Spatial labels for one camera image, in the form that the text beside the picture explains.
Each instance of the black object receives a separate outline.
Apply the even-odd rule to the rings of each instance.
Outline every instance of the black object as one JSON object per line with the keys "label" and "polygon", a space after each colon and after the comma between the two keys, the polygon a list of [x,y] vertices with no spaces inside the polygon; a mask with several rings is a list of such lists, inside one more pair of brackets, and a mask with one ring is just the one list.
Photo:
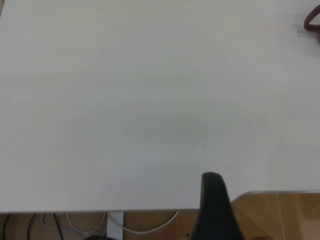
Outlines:
{"label": "black object", "polygon": [[85,240],[115,240],[115,239],[107,236],[92,235],[87,237]]}
{"label": "black object", "polygon": [[226,184],[217,173],[202,175],[200,211],[190,240],[245,240],[232,210]]}
{"label": "black object", "polygon": [[27,231],[26,231],[26,239],[27,239],[27,240],[30,240],[30,236],[31,236],[31,226],[32,226],[32,224],[33,224],[33,222],[34,222],[35,217],[36,217],[36,214],[33,214],[32,217],[31,217],[31,219],[30,219],[30,221],[29,221],[28,229],[27,229]]}
{"label": "black object", "polygon": [[5,219],[5,222],[4,222],[4,224],[3,224],[3,229],[2,229],[2,239],[3,240],[6,240],[6,227],[7,227],[7,224],[8,224],[8,221],[9,221],[9,219],[10,219],[10,214],[8,214],[8,216],[6,217],[6,219]]}

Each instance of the white tabletop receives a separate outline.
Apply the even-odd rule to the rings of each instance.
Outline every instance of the white tabletop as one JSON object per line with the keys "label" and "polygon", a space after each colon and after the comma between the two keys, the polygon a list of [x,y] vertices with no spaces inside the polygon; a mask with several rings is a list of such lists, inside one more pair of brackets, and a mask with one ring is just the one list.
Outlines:
{"label": "white tabletop", "polygon": [[7,0],[0,212],[198,208],[203,172],[320,189],[318,0]]}

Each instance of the cable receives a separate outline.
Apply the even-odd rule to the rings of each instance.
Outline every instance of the cable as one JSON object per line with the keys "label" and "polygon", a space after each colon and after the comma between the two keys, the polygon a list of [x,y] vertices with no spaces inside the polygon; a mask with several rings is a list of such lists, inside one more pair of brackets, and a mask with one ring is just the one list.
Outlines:
{"label": "cable", "polygon": [[55,213],[53,213],[53,217],[54,217],[54,221],[55,221],[56,227],[58,228],[58,231],[59,231],[60,239],[64,240],[64,236],[62,235],[62,231],[60,229],[60,224],[58,222],[58,219],[57,219],[57,216],[56,216]]}
{"label": "cable", "polygon": [[[51,229],[57,228],[57,226],[53,226],[53,225],[49,225],[49,224],[45,223],[45,214],[44,213],[41,215],[40,223],[47,228],[51,228]],[[64,230],[64,231],[72,232],[72,233],[76,234],[78,237],[82,238],[83,240],[86,239],[80,232],[74,230],[73,228],[66,227],[66,226],[60,226],[60,229]]]}
{"label": "cable", "polygon": [[92,233],[96,232],[96,231],[101,227],[101,225],[104,223],[104,221],[105,221],[105,219],[106,219],[106,213],[104,213],[103,218],[102,218],[101,222],[99,223],[99,225],[98,225],[95,229],[90,230],[90,231],[81,231],[81,230],[79,230],[79,229],[72,223],[72,221],[71,221],[71,219],[70,219],[70,216],[69,216],[69,213],[66,214],[66,219],[68,220],[69,224],[73,227],[73,229],[75,229],[75,230],[78,231],[79,233],[81,233],[81,234],[92,234]]}
{"label": "cable", "polygon": [[117,220],[114,219],[114,217],[110,214],[110,212],[108,212],[108,217],[112,220],[112,222],[114,222],[116,225],[121,227],[123,230],[126,230],[127,232],[130,232],[130,233],[133,233],[133,234],[149,234],[149,233],[157,231],[157,230],[163,228],[164,226],[168,225],[173,219],[175,219],[175,217],[178,215],[178,213],[179,213],[179,211],[176,211],[175,214],[167,222],[165,222],[161,226],[158,226],[158,227],[156,227],[154,229],[151,229],[151,230],[148,230],[148,231],[134,231],[134,230],[131,230],[131,229],[123,226],[119,222],[117,222]]}
{"label": "cable", "polygon": [[6,240],[6,227],[7,227],[7,224],[8,224],[9,219],[10,219],[10,214],[8,214],[8,216],[6,217],[5,222],[4,222],[4,224],[3,224],[2,240]]}
{"label": "cable", "polygon": [[28,230],[26,231],[26,239],[27,240],[30,240],[31,226],[32,226],[32,223],[34,222],[35,217],[36,217],[36,214],[33,214],[30,221],[29,221]]}

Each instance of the desk leg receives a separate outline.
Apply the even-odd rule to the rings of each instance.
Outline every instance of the desk leg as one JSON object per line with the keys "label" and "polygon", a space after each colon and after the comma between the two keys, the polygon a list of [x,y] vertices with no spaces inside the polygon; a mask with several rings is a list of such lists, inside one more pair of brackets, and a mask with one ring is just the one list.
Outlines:
{"label": "desk leg", "polygon": [[112,215],[112,217],[117,220],[118,223],[124,224],[124,212],[123,211],[113,211],[108,212],[108,222],[106,226],[106,236],[109,238],[117,239],[117,240],[123,240],[123,229],[116,225],[110,218],[109,214]]}

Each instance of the wooden floor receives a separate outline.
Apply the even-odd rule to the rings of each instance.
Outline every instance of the wooden floor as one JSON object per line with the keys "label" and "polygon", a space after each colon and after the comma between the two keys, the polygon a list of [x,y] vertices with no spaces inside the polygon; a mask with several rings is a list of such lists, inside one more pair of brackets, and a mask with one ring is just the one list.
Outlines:
{"label": "wooden floor", "polygon": [[[320,239],[320,194],[250,194],[232,203],[239,226],[247,240],[270,237],[273,240],[319,240]],[[127,212],[124,224],[137,231],[146,231],[166,222],[174,212]],[[190,236],[197,219],[197,211],[181,211],[164,228],[150,234],[137,235],[123,232],[124,240],[185,240]],[[3,226],[6,214],[0,215]],[[102,213],[73,213],[74,224],[83,231],[95,228],[103,217]],[[32,214],[13,214],[6,228],[6,240],[25,240]],[[59,216],[62,226],[69,226],[65,214]],[[54,225],[51,214],[46,223]],[[97,234],[103,234],[107,220]],[[79,240],[73,233],[64,231],[64,239]],[[59,240],[56,228],[46,228],[35,220],[31,240]]]}

